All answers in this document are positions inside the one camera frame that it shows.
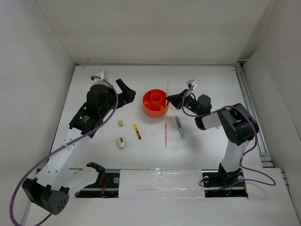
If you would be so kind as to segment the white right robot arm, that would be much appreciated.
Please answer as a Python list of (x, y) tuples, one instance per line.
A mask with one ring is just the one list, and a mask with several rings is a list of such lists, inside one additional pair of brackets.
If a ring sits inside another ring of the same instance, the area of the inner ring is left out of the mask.
[(225, 156), (219, 164), (218, 172), (204, 179), (205, 187), (226, 187), (240, 176), (240, 160), (247, 145), (259, 132), (257, 121), (241, 104), (228, 105), (211, 111), (211, 98), (200, 95), (197, 99), (185, 89), (182, 93), (171, 95), (167, 100), (176, 108), (187, 108), (193, 112), (196, 126), (207, 130), (222, 126), (228, 139)]

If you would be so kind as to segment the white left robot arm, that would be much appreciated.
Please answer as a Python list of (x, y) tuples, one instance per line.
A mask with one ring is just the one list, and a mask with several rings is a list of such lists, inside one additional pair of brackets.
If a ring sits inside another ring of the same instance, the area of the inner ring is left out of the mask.
[(46, 165), (33, 179), (25, 178), (22, 188), (28, 199), (52, 215), (58, 215), (82, 188), (101, 186), (105, 180), (105, 168), (94, 162), (84, 169), (67, 176), (68, 170), (84, 146), (93, 138), (118, 108), (134, 101), (136, 92), (122, 79), (116, 80), (121, 89), (115, 88), (106, 80), (96, 83), (87, 92), (85, 103), (74, 115), (62, 141), (61, 147), (46, 158)]

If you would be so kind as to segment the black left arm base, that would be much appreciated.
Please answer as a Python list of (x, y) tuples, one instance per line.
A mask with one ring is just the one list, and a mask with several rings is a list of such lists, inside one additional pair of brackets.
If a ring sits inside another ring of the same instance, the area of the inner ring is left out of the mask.
[(98, 176), (94, 183), (87, 185), (75, 194), (76, 198), (118, 198), (119, 197), (119, 169), (106, 169), (94, 162), (88, 167), (97, 171)]

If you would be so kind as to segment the blue grey marker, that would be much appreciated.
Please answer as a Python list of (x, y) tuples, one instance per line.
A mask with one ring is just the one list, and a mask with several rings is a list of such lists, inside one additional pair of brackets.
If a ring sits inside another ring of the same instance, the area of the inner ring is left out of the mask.
[(175, 121), (176, 121), (178, 130), (179, 130), (181, 139), (185, 139), (185, 134), (184, 134), (184, 131), (183, 131), (181, 122), (180, 122), (180, 120), (179, 120), (179, 117), (178, 117), (177, 115), (175, 116)]

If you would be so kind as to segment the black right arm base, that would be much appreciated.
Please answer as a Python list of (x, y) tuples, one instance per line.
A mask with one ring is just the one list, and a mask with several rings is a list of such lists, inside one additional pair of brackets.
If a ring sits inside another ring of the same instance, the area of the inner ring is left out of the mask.
[(202, 170), (202, 179), (199, 185), (205, 189), (206, 198), (247, 198), (246, 185), (239, 179), (244, 179), (241, 168), (227, 173), (220, 164), (217, 170)]

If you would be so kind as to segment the thin yellow highlighter pen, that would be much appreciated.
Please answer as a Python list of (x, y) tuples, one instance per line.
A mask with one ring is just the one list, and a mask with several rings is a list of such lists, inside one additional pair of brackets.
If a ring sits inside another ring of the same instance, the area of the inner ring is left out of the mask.
[(168, 105), (168, 99), (167, 99), (168, 92), (169, 92), (169, 82), (167, 82), (167, 85), (166, 85), (166, 101), (165, 101), (166, 106)]

